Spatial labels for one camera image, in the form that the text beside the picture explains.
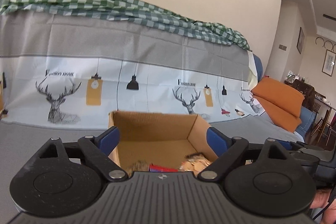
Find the person's right hand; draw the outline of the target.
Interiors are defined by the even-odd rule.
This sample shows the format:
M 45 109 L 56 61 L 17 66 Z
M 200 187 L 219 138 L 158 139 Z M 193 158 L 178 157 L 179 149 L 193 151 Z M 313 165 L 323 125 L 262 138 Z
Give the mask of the person's right hand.
M 331 189 L 321 189 L 318 190 L 315 198 L 310 206 L 311 209 L 321 208 L 327 206 Z M 331 205 L 324 211 L 320 223 L 322 224 L 333 224 L 336 221 L 336 212 L 335 212 L 335 200 Z

